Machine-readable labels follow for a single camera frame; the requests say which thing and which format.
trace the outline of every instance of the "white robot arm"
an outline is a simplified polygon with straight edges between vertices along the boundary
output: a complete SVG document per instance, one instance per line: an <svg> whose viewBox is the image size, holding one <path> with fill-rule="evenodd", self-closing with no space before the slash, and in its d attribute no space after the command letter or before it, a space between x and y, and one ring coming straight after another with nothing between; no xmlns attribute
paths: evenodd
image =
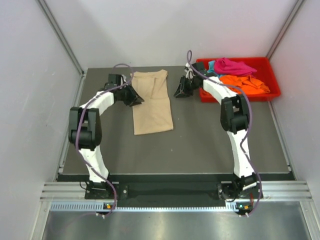
<svg viewBox="0 0 320 240"><path fill-rule="evenodd" d="M144 102L131 85L119 88L125 81L126 77L124 75L109 74L108 82L101 91L98 91L87 103L70 109L69 142L76 144L77 131L80 127L78 136L79 153L86 162L89 180L93 183L104 182L104 179L109 176L109 171L104 164L100 151L102 140L100 116L116 101L123 101L125 105L130 107ZM80 116L84 108L86 108L84 120L80 124Z"/></svg>
<svg viewBox="0 0 320 240"><path fill-rule="evenodd" d="M87 109L99 109L100 116L104 113L105 110L107 110L107 108L109 108L115 103L115 96L112 92L107 92L101 95L99 98L97 98L97 96L99 96L102 93L103 91L98 91L96 95L93 97L96 100L87 107ZM86 105L87 103L81 105L80 108L83 109ZM90 181L94 183L99 183L103 181L103 179L101 179L97 174L95 174L92 171L92 169L95 169L105 179L108 178L109 171L104 164L104 160L100 151L100 145L96 146L94 150L91 150L89 148L81 148L79 152L83 156L83 159L91 166L90 167L89 165L86 165L89 171Z"/></svg>
<svg viewBox="0 0 320 240"><path fill-rule="evenodd" d="M207 74L203 63L195 63L192 66L216 83L207 79L203 80L200 76L197 76L187 63L184 68L186 75L180 79L179 87L174 96L176 98L189 97L193 95L193 90L203 87L219 102L221 105L221 125L231 141L234 158L233 173L236 178L235 187L239 192L255 187L257 185L255 171L247 159L247 156L250 158L247 139L242 144L245 152L242 151L240 146L247 134L249 124L249 111L246 101L242 95L238 95L228 87L220 85L219 83L222 82L214 73Z"/></svg>

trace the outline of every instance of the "gray work surface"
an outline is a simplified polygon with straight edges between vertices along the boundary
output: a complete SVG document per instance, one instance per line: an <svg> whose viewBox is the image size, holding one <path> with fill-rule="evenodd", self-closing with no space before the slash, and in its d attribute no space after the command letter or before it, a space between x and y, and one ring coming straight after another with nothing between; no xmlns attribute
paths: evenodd
<svg viewBox="0 0 320 240"><path fill-rule="evenodd" d="M311 239L299 202L261 202L249 218L234 212L114 212L105 220L79 218L83 214L50 212L42 240Z"/></svg>
<svg viewBox="0 0 320 240"><path fill-rule="evenodd" d="M101 116L101 154L113 174L232 173L234 158L227 133L220 124L220 105L202 103L199 91L193 97L174 98L183 66L135 67L138 72L168 71L174 129L134 135L132 108L116 102ZM86 103L105 85L111 68L90 68L80 104ZM127 68L114 73L129 75ZM253 125L248 138L251 160L262 173L287 173L288 167L267 102L252 102ZM69 145L64 174L87 174L88 170Z"/></svg>

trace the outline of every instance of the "pink cloth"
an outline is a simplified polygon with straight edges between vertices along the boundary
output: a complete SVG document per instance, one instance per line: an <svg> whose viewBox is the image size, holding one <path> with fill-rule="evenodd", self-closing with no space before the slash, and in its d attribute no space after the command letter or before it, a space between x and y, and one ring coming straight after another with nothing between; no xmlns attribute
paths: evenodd
<svg viewBox="0 0 320 240"><path fill-rule="evenodd" d="M217 74L228 74L234 76L248 76L257 72L256 69L246 65L243 61L235 62L225 57L215 61L214 71Z"/></svg>

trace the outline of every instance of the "cable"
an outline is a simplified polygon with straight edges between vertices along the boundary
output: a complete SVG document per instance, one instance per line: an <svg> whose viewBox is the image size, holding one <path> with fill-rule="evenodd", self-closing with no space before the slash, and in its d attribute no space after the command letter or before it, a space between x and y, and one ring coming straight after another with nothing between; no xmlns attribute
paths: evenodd
<svg viewBox="0 0 320 240"><path fill-rule="evenodd" d="M262 183L261 183L261 177L260 177L260 174L258 173L256 167L253 165L253 163L251 162L250 160L250 157L248 156L248 153L246 152L246 150L243 148L243 143L245 142L245 140L248 138L248 135L251 131L251 128L252 128L252 108L251 108L251 105L250 105L250 101L247 97L247 95L245 94L245 92L240 88L240 87L237 87L237 86L233 86L233 85L230 85L230 84L223 84L222 82L217 82L215 80L212 80L210 79L209 77L203 75L201 72L197 71L192 65L191 65L191 59L192 59L192 51L191 50L188 50L188 52L186 53L186 61L187 63L190 65L190 68L195 72L197 73L199 76L201 76L203 79L206 79L206 80L209 80L210 82L213 82L214 84L218 84L218 85L221 85L221 86L224 86L224 87L227 87L227 88L234 88L234 89L237 89L239 90L242 95L244 96L245 98L245 101L248 105L248 108L249 108L249 124L248 124L248 129L246 131L246 134L244 136L244 138L242 139L242 141L240 142L240 148L242 150L242 152L244 153L246 159L248 160L250 166L252 167L253 171L255 172L256 174L256 177L258 178L258 181L259 181L259 195L258 195L258 198L256 200L256 203L252 209L252 211L250 213L248 213L248 217L251 216L254 211L257 209L257 206L260 202L260 199L261 199L261 196L262 196Z"/></svg>
<svg viewBox="0 0 320 240"><path fill-rule="evenodd" d="M252 207L254 206L254 202L255 202L254 195L252 194L252 192L250 192L250 203Z"/></svg>
<svg viewBox="0 0 320 240"><path fill-rule="evenodd" d="M132 69L131 66L129 66L128 64L125 64L125 63L119 63L117 65L115 65L113 68L112 68L112 71L118 67L118 66L126 66L130 69L131 71L131 78L129 81L121 84L120 86L116 86L116 87L113 87L113 88L110 88L108 90L105 90L105 91L102 91L101 93L99 93L98 95L95 96L95 98L92 98L90 101L88 101L88 103L84 106L83 110L82 110L82 113L81 113L81 116L80 116L80 120L79 120L79 125L78 125L78 129L76 131L76 137L75 137L75 149L76 151L79 153L81 159L83 160L83 162L85 163L85 165L87 165L89 168L91 168L91 170L94 172L94 174L96 174L98 177L100 177L103 181L105 181L111 188L112 188L112 191L113 191L113 195L114 195L114 203L110 209L110 211L105 215L105 216L108 216L110 215L116 208L116 205L117 205L117 191L115 189L115 187L113 186L113 184L105 177L103 177L99 172L97 172L93 167L92 165L87 162L84 157L82 156L82 154L80 153L80 150L79 150L79 138L80 138L80 131L81 131L81 125L84 121L84 118L85 118L85 114L86 114L86 110L88 109L89 105L92 104L95 100L97 100L99 97L101 97L102 95L106 94L106 93L109 93L111 91L114 91L114 90L117 90L117 89L120 89L120 88L123 88L125 87L126 85L129 85L131 84L132 82L132 79L134 78L134 70Z"/></svg>
<svg viewBox="0 0 320 240"><path fill-rule="evenodd" d="M113 195L114 195L114 203L113 203L110 211L109 211L106 215L104 215L105 217L107 217L107 216L109 216L110 214L112 214L112 212L113 212L113 211L115 210L115 208L116 208L116 205L117 205L117 191L116 191L115 187L113 186L113 184L112 184L108 179L106 179L106 178L103 177L100 173L98 173L98 172L92 167L92 165L84 159L84 157L83 157L82 154L80 153L80 149L79 149L79 137L80 137L81 125L82 125L82 123L83 123L83 121L84 121L85 113L86 113L86 110L88 109L89 105L92 104L92 103L93 103L95 100L97 100L99 97L101 97L103 94L106 94L106 93L111 92L111 91L113 91L113 90L117 90L117 89L119 89L119 88L123 88L123 87L125 87L126 85L131 84L132 79L134 78L134 70L133 70L133 68L132 68L131 66L129 66L128 64L119 63L119 64L115 65L115 66L112 68L111 71L113 71L113 70L114 70L116 67L118 67L118 66L126 66L126 67L128 67L128 68L130 69L130 71L131 71L131 78L130 78L130 80L124 82L124 83L121 84L120 86L116 86L116 87L110 88L110 89L108 89L108 90L102 91L100 94L98 94L97 96L95 96L95 98L92 98L92 99L85 105L85 107L84 107L83 110L82 110L81 116L80 116L80 121L79 121L78 129L77 129L76 137L75 137L75 149L76 149L76 151L79 153L79 155L80 155L82 161L84 162L84 164L87 165L89 168L91 168L91 170L92 170L98 177L100 177L102 180L104 180L104 181L112 188ZM80 187L81 187L82 189L86 190L84 187L82 187L81 182L79 182L79 184L80 184ZM57 235L57 234L60 234L61 232L63 232L65 229L67 229L71 224L73 224L73 223L76 222L77 220L81 219L82 217L89 216L89 215L96 215L96 213L95 213L95 212L86 212L86 213L84 213L84 214L76 217L75 219L71 220L70 222L68 222L63 228L61 228L61 229L58 230L58 231L55 231L55 230L53 229L52 221L50 220L50 221L49 221L49 222L50 222L50 223L49 223L49 228L50 228L50 230L51 230L52 233L54 233L54 234Z"/></svg>
<svg viewBox="0 0 320 240"><path fill-rule="evenodd" d="M81 185L81 182L79 182L79 185L80 185L80 188L82 188L83 190L86 190L86 191L87 191L87 189L85 189L85 188Z"/></svg>

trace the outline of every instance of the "orange cloth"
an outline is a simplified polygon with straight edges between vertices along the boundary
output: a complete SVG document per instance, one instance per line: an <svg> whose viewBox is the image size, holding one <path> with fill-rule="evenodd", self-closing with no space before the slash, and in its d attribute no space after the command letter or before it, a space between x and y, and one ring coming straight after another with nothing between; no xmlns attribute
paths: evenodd
<svg viewBox="0 0 320 240"><path fill-rule="evenodd" d="M268 94L270 89L263 81L254 78L253 76L233 76L224 75L220 77L220 81L224 84L234 85L241 88L245 94ZM230 89L238 94L241 92L230 87Z"/></svg>

